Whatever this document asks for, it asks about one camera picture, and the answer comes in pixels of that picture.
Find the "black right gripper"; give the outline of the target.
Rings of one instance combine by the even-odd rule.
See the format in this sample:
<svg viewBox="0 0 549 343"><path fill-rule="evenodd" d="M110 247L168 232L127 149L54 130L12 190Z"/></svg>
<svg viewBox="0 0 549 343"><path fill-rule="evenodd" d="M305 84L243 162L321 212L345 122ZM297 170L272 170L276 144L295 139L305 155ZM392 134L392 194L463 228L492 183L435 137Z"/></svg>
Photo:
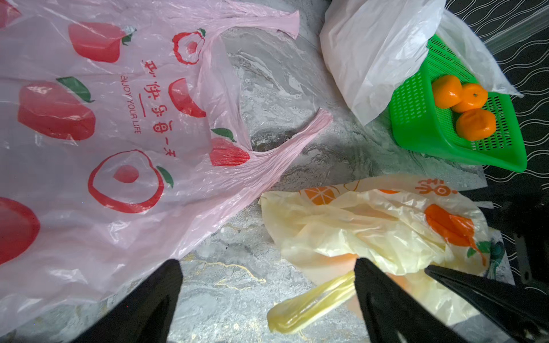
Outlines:
<svg viewBox="0 0 549 343"><path fill-rule="evenodd" d="M487 223L515 242L522 285L548 291L548 187L497 184L461 194L490 202ZM548 341L548 296L511 284L430 265L425 273L453 291L516 342Z"/></svg>

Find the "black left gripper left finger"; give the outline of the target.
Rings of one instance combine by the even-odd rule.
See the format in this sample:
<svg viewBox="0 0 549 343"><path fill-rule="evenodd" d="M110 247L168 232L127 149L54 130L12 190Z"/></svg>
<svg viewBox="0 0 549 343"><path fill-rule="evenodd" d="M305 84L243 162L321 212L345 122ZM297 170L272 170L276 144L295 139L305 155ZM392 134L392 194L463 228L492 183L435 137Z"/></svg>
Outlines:
<svg viewBox="0 0 549 343"><path fill-rule="evenodd" d="M75 342L166 342L181 290L177 260L165 261Z"/></svg>

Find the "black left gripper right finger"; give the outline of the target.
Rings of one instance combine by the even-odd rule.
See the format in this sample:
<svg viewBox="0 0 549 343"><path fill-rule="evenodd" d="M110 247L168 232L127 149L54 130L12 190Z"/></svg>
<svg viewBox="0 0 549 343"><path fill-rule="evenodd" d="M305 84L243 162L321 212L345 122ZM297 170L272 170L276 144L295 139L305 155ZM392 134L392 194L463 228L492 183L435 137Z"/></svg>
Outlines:
<svg viewBox="0 0 549 343"><path fill-rule="evenodd" d="M355 290L371 342L464 342L370 260L355 263Z"/></svg>

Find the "yellow plastic bag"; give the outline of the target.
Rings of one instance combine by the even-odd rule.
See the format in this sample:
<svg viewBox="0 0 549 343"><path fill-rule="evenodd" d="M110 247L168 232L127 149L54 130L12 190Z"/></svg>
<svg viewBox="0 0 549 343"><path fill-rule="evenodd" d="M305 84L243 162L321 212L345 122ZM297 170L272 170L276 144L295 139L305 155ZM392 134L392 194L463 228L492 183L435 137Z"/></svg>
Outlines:
<svg viewBox="0 0 549 343"><path fill-rule="evenodd" d="M494 279L505 248L482 211L445 181L385 175L260 197L264 225L283 259L315 288L274 306L271 331L293 334L343 303L359 309L355 263L370 260L445 324L476 309L431 277L430 265Z"/></svg>

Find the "pink plastic bag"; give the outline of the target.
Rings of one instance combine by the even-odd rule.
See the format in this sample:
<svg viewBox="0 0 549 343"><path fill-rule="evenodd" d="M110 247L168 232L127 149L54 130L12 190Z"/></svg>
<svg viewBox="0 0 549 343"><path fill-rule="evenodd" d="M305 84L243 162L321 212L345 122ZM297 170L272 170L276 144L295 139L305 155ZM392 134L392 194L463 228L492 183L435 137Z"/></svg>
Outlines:
<svg viewBox="0 0 549 343"><path fill-rule="evenodd" d="M243 1L1 3L1 333L118 293L276 184L332 121L255 152L222 33Z"/></svg>

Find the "orange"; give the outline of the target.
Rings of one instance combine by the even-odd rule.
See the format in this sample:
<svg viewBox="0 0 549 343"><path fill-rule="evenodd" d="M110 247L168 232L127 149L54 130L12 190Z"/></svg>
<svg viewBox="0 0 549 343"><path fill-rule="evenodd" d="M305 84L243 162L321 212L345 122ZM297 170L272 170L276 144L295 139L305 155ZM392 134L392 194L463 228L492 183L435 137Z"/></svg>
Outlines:
<svg viewBox="0 0 549 343"><path fill-rule="evenodd" d="M456 113L481 109L488 100L488 92L480 84L463 84L462 90L461 101L451 107Z"/></svg>
<svg viewBox="0 0 549 343"><path fill-rule="evenodd" d="M496 132L496 116L484 109L472 109L459 116L455 128L457 135L468 141L486 139Z"/></svg>
<svg viewBox="0 0 549 343"><path fill-rule="evenodd" d="M459 104L462 100L463 87L456 76L445 75L436 79L431 84L433 98L436 107L449 109Z"/></svg>

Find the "white plastic bag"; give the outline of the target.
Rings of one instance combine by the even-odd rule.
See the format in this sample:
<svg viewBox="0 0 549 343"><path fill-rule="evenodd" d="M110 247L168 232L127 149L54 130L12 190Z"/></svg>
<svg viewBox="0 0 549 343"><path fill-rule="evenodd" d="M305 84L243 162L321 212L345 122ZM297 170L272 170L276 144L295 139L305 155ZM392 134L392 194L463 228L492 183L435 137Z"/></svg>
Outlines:
<svg viewBox="0 0 549 343"><path fill-rule="evenodd" d="M488 91L519 96L493 55L444 1L333 1L320 46L337 88L363 126L418 72L439 36Z"/></svg>

